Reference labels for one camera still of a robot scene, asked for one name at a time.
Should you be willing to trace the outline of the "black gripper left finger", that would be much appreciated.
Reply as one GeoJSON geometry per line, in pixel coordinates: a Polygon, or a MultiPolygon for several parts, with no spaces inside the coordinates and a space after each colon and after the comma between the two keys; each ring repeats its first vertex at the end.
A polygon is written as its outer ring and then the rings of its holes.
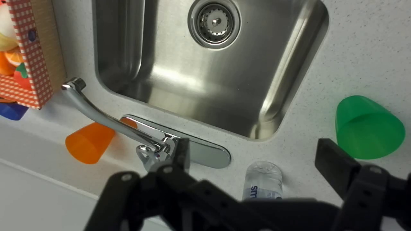
{"type": "Polygon", "coordinates": [[[159,217],[172,231],[236,231],[228,215],[232,199],[209,182],[192,179],[190,143],[176,142],[169,161],[140,178],[118,173],[109,178],[84,231],[141,231],[147,219],[159,217]]]}

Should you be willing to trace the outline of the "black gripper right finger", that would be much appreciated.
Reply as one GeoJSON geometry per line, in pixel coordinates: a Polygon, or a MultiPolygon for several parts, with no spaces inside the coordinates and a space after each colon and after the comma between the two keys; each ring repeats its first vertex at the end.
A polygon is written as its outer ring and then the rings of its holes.
{"type": "Polygon", "coordinates": [[[359,165],[330,139],[317,142],[314,167],[343,199],[332,231],[380,231],[384,217],[411,231],[411,175],[359,165]]]}

